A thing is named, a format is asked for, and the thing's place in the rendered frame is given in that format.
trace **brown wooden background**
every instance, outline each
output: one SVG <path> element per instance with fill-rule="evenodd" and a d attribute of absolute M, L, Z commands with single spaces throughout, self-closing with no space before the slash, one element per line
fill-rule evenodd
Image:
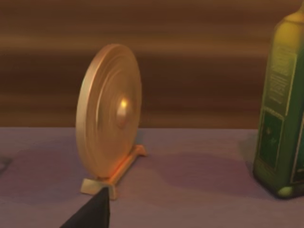
<path fill-rule="evenodd" d="M 273 27 L 301 0 L 1 0 L 0 126 L 74 126 L 108 43 L 137 55 L 141 127 L 256 128 Z"/>

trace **stand foot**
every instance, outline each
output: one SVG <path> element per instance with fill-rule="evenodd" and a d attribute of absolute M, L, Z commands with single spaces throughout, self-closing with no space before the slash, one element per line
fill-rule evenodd
<path fill-rule="evenodd" d="M 142 145 L 135 145 L 124 162 L 117 168 L 114 175 L 107 179 L 91 180 L 85 178 L 82 182 L 80 192 L 89 195 L 95 195 L 102 188 L 109 188 L 110 200 L 117 199 L 116 185 L 123 175 L 128 171 L 138 156 L 147 156 L 147 152 Z"/>

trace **gray tablecloth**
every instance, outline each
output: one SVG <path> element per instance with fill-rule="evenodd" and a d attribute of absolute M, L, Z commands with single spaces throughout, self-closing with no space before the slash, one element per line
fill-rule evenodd
<path fill-rule="evenodd" d="M 111 228 L 304 228 L 304 198 L 251 177 L 255 130 L 141 129 L 140 158 L 111 202 Z M 71 128 L 0 128 L 0 228 L 58 228 L 90 196 Z"/>

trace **olive oil bottle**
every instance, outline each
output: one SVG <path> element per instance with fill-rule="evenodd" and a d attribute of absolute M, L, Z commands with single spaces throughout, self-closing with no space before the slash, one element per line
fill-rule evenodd
<path fill-rule="evenodd" d="M 304 195 L 304 3 L 274 31 L 253 174 L 278 198 Z"/>

